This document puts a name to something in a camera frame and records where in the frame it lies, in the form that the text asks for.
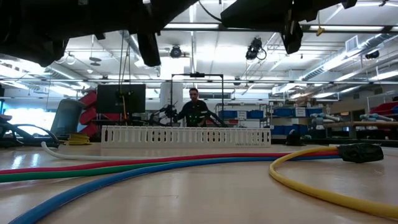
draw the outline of light wood floor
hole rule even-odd
[[[103,156],[181,156],[301,149],[101,150],[62,147],[64,154]],[[0,169],[60,167],[91,163],[63,161],[40,148],[0,149]],[[215,164],[143,175],[77,199],[40,223],[263,224],[396,223],[339,207],[290,190],[268,175],[269,162]],[[352,164],[342,160],[286,162],[278,171],[321,189],[377,202],[398,204],[398,157]],[[0,223],[67,189],[100,177],[33,180],[0,184]]]

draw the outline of man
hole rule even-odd
[[[207,105],[199,100],[199,92],[196,88],[189,90],[191,101],[186,103],[178,114],[178,120],[185,118],[187,127],[206,127]]]

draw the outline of spotlight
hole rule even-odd
[[[170,57],[172,58],[179,58],[182,55],[182,51],[180,49],[180,46],[174,45],[172,50],[170,51]]]
[[[380,52],[377,50],[375,52],[365,55],[365,58],[366,59],[374,59],[374,58],[378,58],[379,56],[380,56]]]
[[[240,81],[240,77],[235,77],[235,81]],[[234,86],[240,86],[242,83],[234,83]]]
[[[259,58],[259,53],[263,51],[265,53],[264,58]],[[262,42],[260,38],[254,38],[251,42],[250,46],[248,47],[248,51],[246,52],[246,59],[247,60],[254,60],[258,58],[259,60],[264,60],[267,57],[267,52],[262,48]]]

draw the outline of green hose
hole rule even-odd
[[[72,170],[72,171],[58,171],[58,172],[28,172],[21,174],[3,174],[0,175],[0,183],[17,182],[23,180],[40,180],[40,179],[57,179],[57,178],[71,178],[71,177],[89,177],[94,175],[113,174],[117,172],[124,172],[143,167],[159,166],[170,164],[173,162],[157,162],[149,164],[136,164],[128,166],[114,166],[86,170]]]

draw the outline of computer monitor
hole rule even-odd
[[[98,85],[97,113],[145,113],[146,85]]]

